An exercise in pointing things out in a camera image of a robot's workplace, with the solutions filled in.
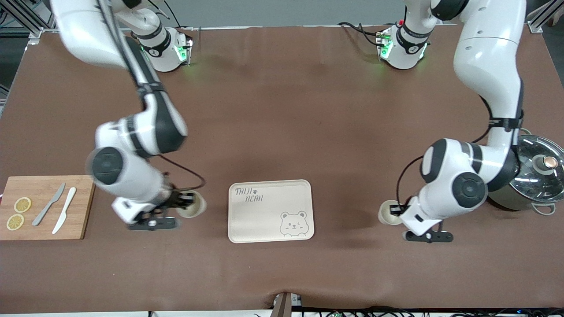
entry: cutting board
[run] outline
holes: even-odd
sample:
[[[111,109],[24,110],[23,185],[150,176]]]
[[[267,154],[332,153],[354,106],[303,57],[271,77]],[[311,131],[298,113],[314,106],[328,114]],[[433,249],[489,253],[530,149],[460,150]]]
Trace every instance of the cutting board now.
[[[62,183],[66,185],[59,200],[51,206],[39,226],[32,226],[35,217],[53,198]],[[56,234],[52,234],[71,187],[76,187],[76,194],[67,209],[67,220]],[[93,193],[94,184],[87,175],[9,177],[0,204],[0,240],[82,239]],[[11,215],[17,213],[14,210],[14,203],[21,197],[30,198],[32,206],[21,214],[25,218],[23,226],[10,231],[6,223]]]

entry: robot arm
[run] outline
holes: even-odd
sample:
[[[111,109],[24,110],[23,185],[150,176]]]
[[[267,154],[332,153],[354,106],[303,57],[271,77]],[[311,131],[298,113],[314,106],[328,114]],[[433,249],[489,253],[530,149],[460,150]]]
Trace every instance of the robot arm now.
[[[409,69],[423,58],[427,39],[438,19],[429,12],[431,0],[404,0],[406,15],[403,24],[393,25],[383,31],[376,42],[381,60],[394,68]]]
[[[163,26],[158,16],[145,8],[144,1],[113,0],[115,16],[132,30],[141,48],[159,72],[170,72],[183,64],[190,64],[192,38],[174,28]]]
[[[426,0],[421,2],[422,8],[428,4]],[[430,1],[429,14],[445,20],[458,16],[464,23],[454,68],[458,78],[478,93],[488,107],[490,132],[486,146],[441,139],[425,152],[420,173],[426,185],[399,216],[417,236],[443,219],[475,210],[484,203],[488,191],[508,184],[517,173],[515,147],[521,125],[523,87],[515,54],[525,7],[525,0]],[[411,22],[406,19],[404,25]],[[405,52],[394,47],[388,62],[399,60],[392,56],[395,53]]]
[[[127,69],[142,101],[144,111],[96,130],[96,149],[86,167],[96,185],[118,196],[112,207],[128,224],[143,220],[159,206],[190,204],[146,161],[178,150],[188,135],[186,124],[139,45],[118,30],[110,3],[53,0],[51,6],[70,53],[89,64]]]

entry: dried lemon slice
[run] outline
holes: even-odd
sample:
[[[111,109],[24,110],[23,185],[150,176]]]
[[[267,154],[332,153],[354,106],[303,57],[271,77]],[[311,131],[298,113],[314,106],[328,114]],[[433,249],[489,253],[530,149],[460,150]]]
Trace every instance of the dried lemon slice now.
[[[14,210],[17,213],[25,213],[32,206],[32,200],[27,197],[22,197],[14,204]]]
[[[24,225],[24,216],[20,214],[14,214],[8,218],[6,222],[6,227],[10,231],[18,230]]]

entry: paper cup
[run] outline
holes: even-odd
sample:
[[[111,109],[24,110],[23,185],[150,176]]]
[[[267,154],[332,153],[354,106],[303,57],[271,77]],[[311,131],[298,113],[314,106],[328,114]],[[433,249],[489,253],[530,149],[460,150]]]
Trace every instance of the paper cup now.
[[[390,213],[390,206],[397,205],[398,202],[395,200],[386,200],[380,205],[380,210],[378,211],[378,220],[383,224],[390,224],[392,226],[397,226],[402,223],[402,220],[398,216],[392,215]]]
[[[206,208],[208,207],[208,203],[206,203],[206,200],[202,197],[200,193],[198,193],[197,191],[183,191],[181,193],[183,194],[193,193],[194,202],[192,203],[192,205],[186,208],[176,208],[176,211],[179,216],[184,218],[194,218],[195,216],[198,216],[202,214],[204,211],[206,211]]]

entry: stainless steel pot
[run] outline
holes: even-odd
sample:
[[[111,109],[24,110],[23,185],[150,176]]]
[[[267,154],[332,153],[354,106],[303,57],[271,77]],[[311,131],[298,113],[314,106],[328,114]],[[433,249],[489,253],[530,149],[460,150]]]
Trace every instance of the stainless steel pot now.
[[[564,199],[564,151],[556,143],[521,129],[517,155],[519,174],[505,187],[488,195],[503,207],[513,210],[534,210],[552,215],[555,203]],[[541,212],[539,208],[549,208]]]

